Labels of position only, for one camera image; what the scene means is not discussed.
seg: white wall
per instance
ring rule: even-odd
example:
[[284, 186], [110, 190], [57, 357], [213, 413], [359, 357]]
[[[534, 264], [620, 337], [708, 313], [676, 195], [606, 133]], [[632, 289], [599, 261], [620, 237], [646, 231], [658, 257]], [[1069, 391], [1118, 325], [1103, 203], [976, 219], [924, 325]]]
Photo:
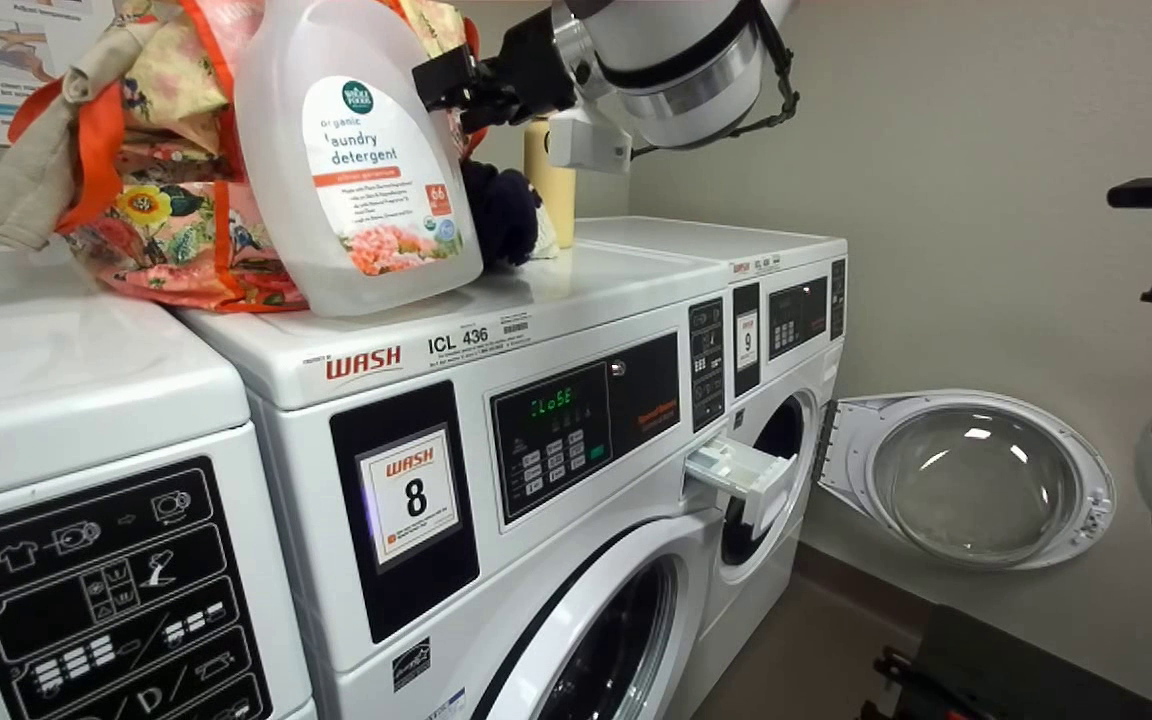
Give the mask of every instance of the white wall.
[[779, 133], [645, 159], [632, 212], [852, 237], [845, 391], [976, 384], [1069, 418], [1118, 480], [1084, 561], [964, 577], [816, 495], [809, 540], [1152, 695], [1152, 545], [1132, 445], [1152, 413], [1152, 0], [801, 0]]

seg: washer door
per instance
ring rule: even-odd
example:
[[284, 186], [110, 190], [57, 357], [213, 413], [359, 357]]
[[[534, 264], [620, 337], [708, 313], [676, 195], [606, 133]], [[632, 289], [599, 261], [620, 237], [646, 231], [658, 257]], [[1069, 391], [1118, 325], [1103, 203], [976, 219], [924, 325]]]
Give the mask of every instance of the washer door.
[[489, 720], [663, 716], [705, 608], [705, 525], [632, 530], [578, 568], [494, 675]]
[[1048, 568], [1113, 525], [1109, 474], [1061, 418], [968, 389], [841, 399], [818, 487], [973, 568]]

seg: washer lid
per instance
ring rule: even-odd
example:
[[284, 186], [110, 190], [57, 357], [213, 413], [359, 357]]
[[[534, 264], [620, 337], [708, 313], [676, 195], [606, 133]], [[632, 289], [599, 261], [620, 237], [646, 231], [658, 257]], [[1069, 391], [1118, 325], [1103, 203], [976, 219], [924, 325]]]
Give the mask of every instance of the washer lid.
[[858, 399], [841, 413], [836, 452], [845, 480], [830, 474], [825, 487], [956, 566], [1043, 568], [1084, 551], [1113, 515], [1086, 445], [1012, 397]]
[[0, 487], [244, 419], [234, 372], [168, 313], [0, 248]]

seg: label sticker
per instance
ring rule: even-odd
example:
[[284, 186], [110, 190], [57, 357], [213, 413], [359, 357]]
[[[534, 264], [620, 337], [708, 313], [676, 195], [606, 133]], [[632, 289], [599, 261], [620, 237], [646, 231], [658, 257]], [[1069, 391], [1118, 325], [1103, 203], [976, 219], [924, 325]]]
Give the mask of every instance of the label sticker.
[[462, 248], [438, 150], [378, 90], [357, 77], [315, 81], [303, 96], [303, 150], [340, 251], [363, 278], [438, 264]]
[[459, 525], [449, 434], [422, 434], [377, 456], [359, 456], [377, 566], [414, 551]]
[[758, 313], [737, 317], [737, 369], [752, 369], [758, 361]]

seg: washing machine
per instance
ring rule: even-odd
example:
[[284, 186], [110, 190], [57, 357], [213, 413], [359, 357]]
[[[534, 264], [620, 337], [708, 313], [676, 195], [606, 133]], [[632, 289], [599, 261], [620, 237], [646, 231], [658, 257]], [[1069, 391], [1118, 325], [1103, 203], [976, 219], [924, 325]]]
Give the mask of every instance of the washing machine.
[[326, 716], [663, 712], [708, 597], [679, 468], [719, 419], [690, 334], [722, 294], [712, 261], [575, 248], [371, 319], [187, 317], [247, 379]]
[[690, 487], [690, 515], [708, 515], [708, 605], [688, 675], [668, 716], [690, 716], [737, 651], [792, 581], [796, 540], [810, 495], [841, 354], [846, 243], [836, 237], [758, 231], [656, 218], [578, 219], [578, 243], [645, 257], [705, 257], [722, 264], [722, 419], [697, 428], [697, 447], [737, 445], [782, 464], [782, 495], [762, 525], [742, 519], [742, 501]]
[[0, 720], [313, 720], [238, 376], [0, 251]]
[[[668, 219], [592, 219], [589, 231], [646, 248], [688, 243], [690, 257], [730, 257], [730, 271], [779, 264], [754, 251], [758, 237], [802, 240], [796, 231]], [[836, 264], [830, 334], [845, 328], [845, 279], [846, 271]], [[886, 540], [953, 568], [1050, 568], [1097, 548], [1114, 515], [1114, 484], [1099, 452], [1050, 409], [988, 389], [841, 397], [818, 462], [818, 487], [830, 501], [857, 508]]]

